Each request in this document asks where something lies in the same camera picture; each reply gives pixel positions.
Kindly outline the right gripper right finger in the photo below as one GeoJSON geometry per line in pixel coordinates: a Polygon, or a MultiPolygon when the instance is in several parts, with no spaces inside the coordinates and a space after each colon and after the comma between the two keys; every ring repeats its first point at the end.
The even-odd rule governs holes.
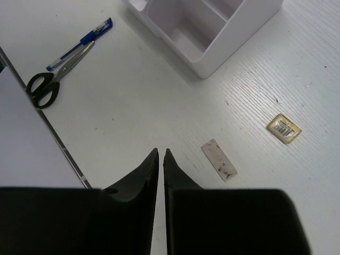
{"type": "Polygon", "coordinates": [[[310,254],[295,206],[278,189],[204,189],[164,157],[168,254],[310,254]]]}

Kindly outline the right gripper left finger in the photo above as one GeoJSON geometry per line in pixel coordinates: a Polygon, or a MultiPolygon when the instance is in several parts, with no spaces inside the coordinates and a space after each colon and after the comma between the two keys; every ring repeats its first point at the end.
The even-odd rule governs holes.
{"type": "Polygon", "coordinates": [[[101,189],[1,188],[1,254],[149,254],[159,153],[101,189]]]}

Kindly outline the black-handled scissors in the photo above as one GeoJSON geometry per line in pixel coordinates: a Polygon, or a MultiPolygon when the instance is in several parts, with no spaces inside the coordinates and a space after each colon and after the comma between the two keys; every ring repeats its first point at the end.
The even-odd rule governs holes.
{"type": "Polygon", "coordinates": [[[38,73],[29,80],[25,91],[35,108],[47,108],[55,101],[60,90],[61,79],[85,57],[94,45],[94,41],[85,45],[85,48],[66,61],[56,74],[49,72],[38,73]]]}

